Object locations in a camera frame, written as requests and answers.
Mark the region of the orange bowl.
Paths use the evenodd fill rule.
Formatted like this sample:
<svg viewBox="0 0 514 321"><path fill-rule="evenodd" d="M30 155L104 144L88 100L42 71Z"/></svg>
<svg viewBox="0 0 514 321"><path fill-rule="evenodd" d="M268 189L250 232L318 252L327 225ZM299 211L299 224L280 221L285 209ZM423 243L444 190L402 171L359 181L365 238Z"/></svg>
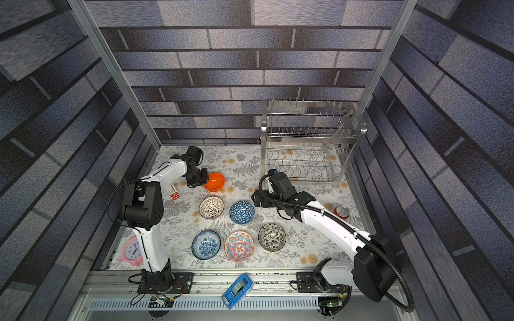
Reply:
<svg viewBox="0 0 514 321"><path fill-rule="evenodd" d="M221 191L224 188L225 177L221 173L210 173L207 183L203 187L212 193Z"/></svg>

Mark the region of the white lattice pattern bowl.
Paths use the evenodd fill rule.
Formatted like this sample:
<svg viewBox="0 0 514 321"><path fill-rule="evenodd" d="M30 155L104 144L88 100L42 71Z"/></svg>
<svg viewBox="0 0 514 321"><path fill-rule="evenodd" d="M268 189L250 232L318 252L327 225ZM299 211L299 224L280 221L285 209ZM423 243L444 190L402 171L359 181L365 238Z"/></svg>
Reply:
<svg viewBox="0 0 514 321"><path fill-rule="evenodd" d="M211 196L200 203L199 213L205 219L215 219L222 215L224 208L224 202L221 198Z"/></svg>

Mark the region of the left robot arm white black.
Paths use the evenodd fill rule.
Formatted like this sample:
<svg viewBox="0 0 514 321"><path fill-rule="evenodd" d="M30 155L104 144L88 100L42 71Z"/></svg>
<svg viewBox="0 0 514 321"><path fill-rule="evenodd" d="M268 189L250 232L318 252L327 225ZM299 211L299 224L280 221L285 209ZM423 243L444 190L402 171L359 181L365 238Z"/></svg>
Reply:
<svg viewBox="0 0 514 321"><path fill-rule="evenodd" d="M121 219L131 228L143 257L138 293L166 293L175 281L166 254L160 222L164 215L162 192L180 178L189 188L208 182L207 169L199 168L203 151L190 146L183 155L174 155L154 172L127 183L120 208Z"/></svg>

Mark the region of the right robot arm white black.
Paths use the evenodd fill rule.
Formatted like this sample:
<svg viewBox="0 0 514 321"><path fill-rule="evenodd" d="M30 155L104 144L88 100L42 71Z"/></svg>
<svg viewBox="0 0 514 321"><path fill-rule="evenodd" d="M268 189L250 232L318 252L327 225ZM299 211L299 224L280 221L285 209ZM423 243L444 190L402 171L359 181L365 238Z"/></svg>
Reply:
<svg viewBox="0 0 514 321"><path fill-rule="evenodd" d="M307 192L298 192L284 172L270 170L252 195L255 207L275 207L291 219L315 228L338 245L353 261L353 282L367 298L393 300L388 291L402 279L401 270L387 256L376 235L340 219Z"/></svg>

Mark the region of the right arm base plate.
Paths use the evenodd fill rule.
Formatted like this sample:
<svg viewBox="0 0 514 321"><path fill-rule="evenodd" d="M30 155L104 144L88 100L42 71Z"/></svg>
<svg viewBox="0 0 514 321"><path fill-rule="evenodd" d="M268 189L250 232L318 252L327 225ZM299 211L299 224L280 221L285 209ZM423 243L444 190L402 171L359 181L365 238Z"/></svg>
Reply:
<svg viewBox="0 0 514 321"><path fill-rule="evenodd" d="M329 281L321 272L297 272L298 293L345 293L353 285L346 281Z"/></svg>

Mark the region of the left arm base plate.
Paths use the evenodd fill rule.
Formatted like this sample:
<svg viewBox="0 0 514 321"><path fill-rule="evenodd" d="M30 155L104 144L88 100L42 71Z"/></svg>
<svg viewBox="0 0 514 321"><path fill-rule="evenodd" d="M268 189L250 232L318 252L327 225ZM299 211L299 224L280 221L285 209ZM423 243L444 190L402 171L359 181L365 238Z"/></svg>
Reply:
<svg viewBox="0 0 514 321"><path fill-rule="evenodd" d="M138 294L189 294L193 273L145 272L136 281Z"/></svg>

